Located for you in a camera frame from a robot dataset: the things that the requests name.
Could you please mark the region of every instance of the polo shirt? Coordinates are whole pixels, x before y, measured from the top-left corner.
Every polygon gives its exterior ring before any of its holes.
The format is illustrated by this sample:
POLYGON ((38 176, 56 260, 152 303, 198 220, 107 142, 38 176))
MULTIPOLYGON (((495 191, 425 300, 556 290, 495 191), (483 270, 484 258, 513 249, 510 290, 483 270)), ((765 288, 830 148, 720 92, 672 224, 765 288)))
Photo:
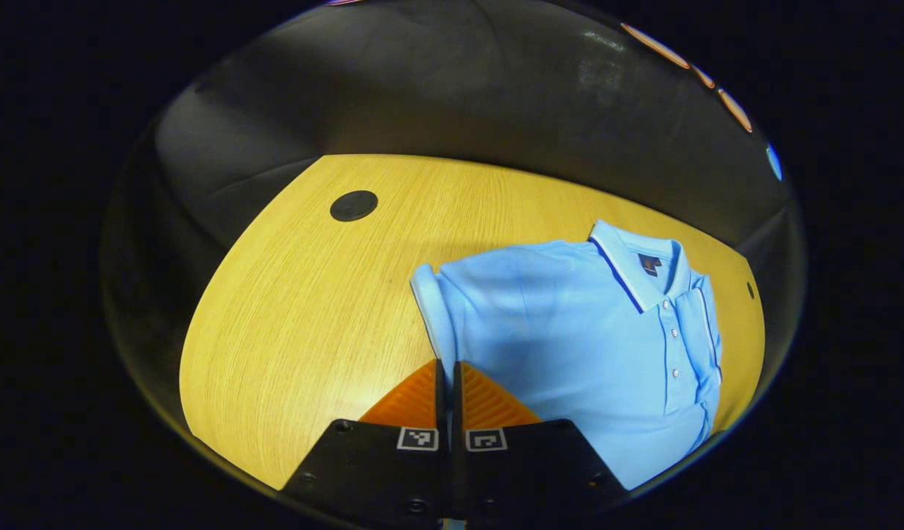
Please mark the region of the polo shirt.
POLYGON ((589 241, 424 264, 411 283, 449 388, 465 361, 540 419, 572 420, 628 490, 710 435, 714 293, 678 241, 597 221, 589 241))

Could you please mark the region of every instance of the wood grain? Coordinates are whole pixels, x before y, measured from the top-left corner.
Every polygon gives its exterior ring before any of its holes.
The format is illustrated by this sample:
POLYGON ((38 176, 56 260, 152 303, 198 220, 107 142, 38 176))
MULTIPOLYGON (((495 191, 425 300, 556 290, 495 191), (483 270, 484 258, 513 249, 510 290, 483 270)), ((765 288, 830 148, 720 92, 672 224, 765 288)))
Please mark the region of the wood grain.
POLYGON ((512 169, 408 155, 328 155, 285 188, 230 249, 200 299, 180 362, 196 437, 281 489, 325 427, 357 419, 433 358, 409 278, 422 263, 513 244, 586 241, 597 219, 678 239, 711 275, 724 340, 715 429, 754 392, 764 330, 749 265, 642 205, 512 169), (338 222, 331 203, 374 191, 377 209, 338 222))

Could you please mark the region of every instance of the orange gripper pad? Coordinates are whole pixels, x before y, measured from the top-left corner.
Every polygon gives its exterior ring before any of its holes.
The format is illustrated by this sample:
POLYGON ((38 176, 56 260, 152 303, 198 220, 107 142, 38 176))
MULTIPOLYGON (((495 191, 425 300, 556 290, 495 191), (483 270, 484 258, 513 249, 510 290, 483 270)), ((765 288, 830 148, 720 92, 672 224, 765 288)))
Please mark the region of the orange gripper pad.
POLYGON ((436 360, 432 359, 370 407, 361 422, 436 428, 436 360))
POLYGON ((529 423, 540 423, 540 418, 489 376, 462 363, 463 429, 496 429, 529 423))

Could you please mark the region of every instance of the black background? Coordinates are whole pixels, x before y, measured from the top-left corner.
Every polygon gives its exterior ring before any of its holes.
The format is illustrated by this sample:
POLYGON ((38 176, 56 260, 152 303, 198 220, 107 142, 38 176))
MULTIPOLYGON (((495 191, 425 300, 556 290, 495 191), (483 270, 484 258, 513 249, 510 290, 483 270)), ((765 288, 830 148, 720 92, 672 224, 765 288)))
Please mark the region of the black background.
MULTIPOLYGON (((768 131, 811 264, 764 402, 618 526, 904 527, 904 2, 601 4, 768 131)), ((0 2, 0 528, 310 527, 157 420, 112 350, 96 269, 146 123, 310 6, 0 2)))

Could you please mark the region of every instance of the wooden table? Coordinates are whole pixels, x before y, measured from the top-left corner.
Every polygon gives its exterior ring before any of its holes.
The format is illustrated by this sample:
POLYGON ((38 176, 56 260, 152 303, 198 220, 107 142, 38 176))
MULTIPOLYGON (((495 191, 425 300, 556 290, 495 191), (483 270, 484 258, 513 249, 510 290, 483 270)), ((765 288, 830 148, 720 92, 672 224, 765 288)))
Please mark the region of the wooden table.
POLYGON ((328 155, 261 212, 200 299, 180 362, 192 433, 281 489, 332 420, 360 418, 433 358, 409 286, 416 267, 514 244, 586 241, 597 219, 677 239, 691 268, 711 276, 724 342, 715 430, 731 426, 758 382, 765 340, 741 255, 583 185, 445 158, 328 155), (378 207, 335 221, 331 203, 355 190, 374 191, 378 207))

